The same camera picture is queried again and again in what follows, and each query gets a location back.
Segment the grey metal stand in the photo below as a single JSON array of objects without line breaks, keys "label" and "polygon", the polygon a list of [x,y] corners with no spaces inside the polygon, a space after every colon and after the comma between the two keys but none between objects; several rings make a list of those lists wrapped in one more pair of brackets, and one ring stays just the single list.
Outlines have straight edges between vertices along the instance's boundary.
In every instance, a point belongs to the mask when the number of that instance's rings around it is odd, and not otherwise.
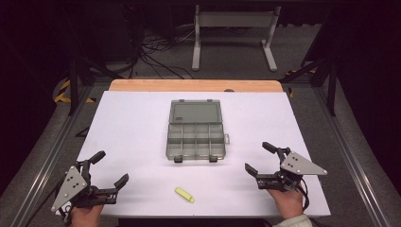
[{"label": "grey metal stand", "polygon": [[277,65],[272,55],[270,45],[276,29],[281,8],[269,11],[201,11],[196,5],[194,16],[195,42],[192,59],[192,69],[200,70],[201,63],[201,28],[202,27],[263,27],[268,30],[268,36],[260,43],[271,72],[277,71]]}]

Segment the person's right hand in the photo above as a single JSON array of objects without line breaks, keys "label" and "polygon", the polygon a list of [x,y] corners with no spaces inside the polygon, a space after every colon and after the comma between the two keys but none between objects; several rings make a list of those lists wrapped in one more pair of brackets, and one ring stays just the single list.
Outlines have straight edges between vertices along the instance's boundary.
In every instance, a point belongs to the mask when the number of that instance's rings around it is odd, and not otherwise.
[{"label": "person's right hand", "polygon": [[304,213],[303,194],[301,192],[281,192],[269,189],[268,193],[274,199],[277,210],[283,219],[295,218]]}]

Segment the grey metal frame rail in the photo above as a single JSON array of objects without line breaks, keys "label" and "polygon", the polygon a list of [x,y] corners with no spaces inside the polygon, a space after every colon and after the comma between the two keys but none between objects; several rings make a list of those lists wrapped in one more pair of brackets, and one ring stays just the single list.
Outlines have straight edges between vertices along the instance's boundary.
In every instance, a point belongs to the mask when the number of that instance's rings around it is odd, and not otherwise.
[{"label": "grey metal frame rail", "polygon": [[51,147],[51,150],[46,156],[45,161],[40,166],[34,181],[27,192],[22,205],[20,206],[18,212],[16,213],[10,227],[26,227],[28,225],[28,220],[33,216],[35,206],[44,191],[44,188],[48,182],[48,179],[57,163],[63,146],[65,144],[66,138],[73,127],[76,119],[86,102],[86,98],[92,91],[92,86],[84,86],[78,95],[78,106],[75,108],[71,115],[67,115],[60,131],[57,134],[56,140]]},{"label": "grey metal frame rail", "polygon": [[356,185],[357,191],[361,196],[365,207],[374,223],[375,227],[392,227],[390,221],[386,217],[384,211],[382,210],[377,196],[372,188],[372,185],[365,174],[360,162],[358,161],[355,153],[352,151],[351,147],[348,145],[343,131],[340,127],[338,119],[333,116],[328,108],[326,107],[327,99],[321,88],[314,88],[313,93],[318,99],[320,107],[323,109],[330,128],[333,130],[338,144],[340,146],[340,153],[347,165],[353,181]]}]

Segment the black metal stand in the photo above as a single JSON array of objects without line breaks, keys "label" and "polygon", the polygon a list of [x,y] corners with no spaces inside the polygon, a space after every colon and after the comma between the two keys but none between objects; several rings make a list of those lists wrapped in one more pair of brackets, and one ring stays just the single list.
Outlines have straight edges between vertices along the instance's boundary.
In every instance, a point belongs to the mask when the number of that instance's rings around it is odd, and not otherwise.
[{"label": "black metal stand", "polygon": [[95,68],[101,75],[111,79],[120,79],[120,76],[106,67],[89,15],[82,3],[61,5],[60,30],[69,55],[71,91],[69,114],[73,114],[83,100],[79,95],[78,83],[82,82],[84,87],[95,83],[95,76],[90,68]]},{"label": "black metal stand", "polygon": [[335,116],[335,95],[337,88],[338,67],[334,59],[321,59],[311,62],[295,72],[290,73],[288,76],[284,76],[283,78],[279,79],[279,82],[289,83],[311,70],[315,71],[309,81],[309,84],[312,87],[321,87],[323,83],[328,80],[326,106],[330,114]]}]

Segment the white table mat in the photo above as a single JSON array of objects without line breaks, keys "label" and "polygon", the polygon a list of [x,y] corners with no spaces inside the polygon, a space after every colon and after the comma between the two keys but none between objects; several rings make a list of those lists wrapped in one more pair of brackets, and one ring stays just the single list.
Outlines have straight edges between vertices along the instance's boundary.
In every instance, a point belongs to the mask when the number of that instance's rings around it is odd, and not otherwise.
[{"label": "white table mat", "polygon": [[[166,158],[170,104],[175,99],[220,101],[224,131],[230,137],[224,159],[176,164]],[[107,91],[78,157],[86,160],[106,152],[90,168],[92,183],[99,188],[130,176],[116,204],[105,206],[106,216],[266,218],[277,213],[274,201],[244,168],[250,164],[261,173],[278,170],[278,157],[264,150],[263,142],[309,155],[285,93]],[[176,187],[195,202],[178,195]]]}]

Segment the grey transparent compartment box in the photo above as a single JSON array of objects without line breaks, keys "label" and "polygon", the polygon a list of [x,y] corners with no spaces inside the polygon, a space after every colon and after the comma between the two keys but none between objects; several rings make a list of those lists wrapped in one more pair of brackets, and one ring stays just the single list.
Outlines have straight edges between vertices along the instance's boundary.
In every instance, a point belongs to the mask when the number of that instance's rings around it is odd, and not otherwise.
[{"label": "grey transparent compartment box", "polygon": [[166,140],[168,160],[216,163],[226,156],[226,142],[219,100],[171,101]]}]

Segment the small yellow stick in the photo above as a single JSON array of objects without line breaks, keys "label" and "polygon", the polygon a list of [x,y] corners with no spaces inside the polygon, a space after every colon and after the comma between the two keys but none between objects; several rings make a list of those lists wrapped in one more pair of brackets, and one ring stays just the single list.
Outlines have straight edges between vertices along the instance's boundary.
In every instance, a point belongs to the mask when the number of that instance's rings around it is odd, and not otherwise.
[{"label": "small yellow stick", "polygon": [[180,187],[176,187],[175,188],[175,192],[180,195],[181,197],[183,197],[184,199],[186,199],[187,201],[194,203],[195,202],[195,198],[189,194],[188,192],[186,192],[185,190],[181,189]]}]

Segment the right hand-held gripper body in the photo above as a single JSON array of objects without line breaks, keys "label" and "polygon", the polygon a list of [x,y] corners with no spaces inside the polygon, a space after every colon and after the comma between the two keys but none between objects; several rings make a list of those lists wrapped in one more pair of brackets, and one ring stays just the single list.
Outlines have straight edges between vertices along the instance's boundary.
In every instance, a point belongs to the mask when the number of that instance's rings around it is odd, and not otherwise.
[{"label": "right hand-held gripper body", "polygon": [[278,148],[279,170],[273,174],[260,174],[255,177],[259,189],[272,189],[281,192],[297,190],[304,175],[326,175],[327,171],[312,163],[290,148]]}]

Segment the person's left hand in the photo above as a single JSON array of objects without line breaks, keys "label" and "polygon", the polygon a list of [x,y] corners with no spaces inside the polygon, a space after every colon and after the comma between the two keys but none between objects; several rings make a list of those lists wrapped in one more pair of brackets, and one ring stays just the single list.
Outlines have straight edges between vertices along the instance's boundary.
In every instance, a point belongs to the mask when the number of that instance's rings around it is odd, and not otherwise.
[{"label": "person's left hand", "polygon": [[96,205],[89,208],[74,207],[71,211],[71,226],[98,227],[103,208],[103,205]]}]

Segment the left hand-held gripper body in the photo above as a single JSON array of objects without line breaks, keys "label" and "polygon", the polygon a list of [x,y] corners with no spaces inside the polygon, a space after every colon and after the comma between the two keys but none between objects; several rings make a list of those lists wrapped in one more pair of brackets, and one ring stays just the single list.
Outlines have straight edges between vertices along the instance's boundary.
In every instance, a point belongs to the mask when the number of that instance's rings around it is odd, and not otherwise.
[{"label": "left hand-held gripper body", "polygon": [[66,204],[77,208],[116,204],[116,188],[99,189],[91,184],[89,169],[93,163],[94,161],[86,160],[70,166],[58,188],[57,196],[51,206],[52,212],[59,212],[67,218],[69,211]]}]

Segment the yellow black hazard tape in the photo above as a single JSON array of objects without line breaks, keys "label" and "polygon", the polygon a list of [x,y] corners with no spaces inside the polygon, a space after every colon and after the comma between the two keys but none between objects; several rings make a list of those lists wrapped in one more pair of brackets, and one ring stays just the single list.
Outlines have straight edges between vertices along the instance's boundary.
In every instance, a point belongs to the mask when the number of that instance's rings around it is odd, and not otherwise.
[{"label": "yellow black hazard tape", "polygon": [[70,80],[67,79],[62,85],[61,88],[58,92],[58,94],[55,96],[54,101],[55,102],[63,102],[63,103],[70,103],[72,99],[70,97],[66,97],[65,93],[70,85]]}]

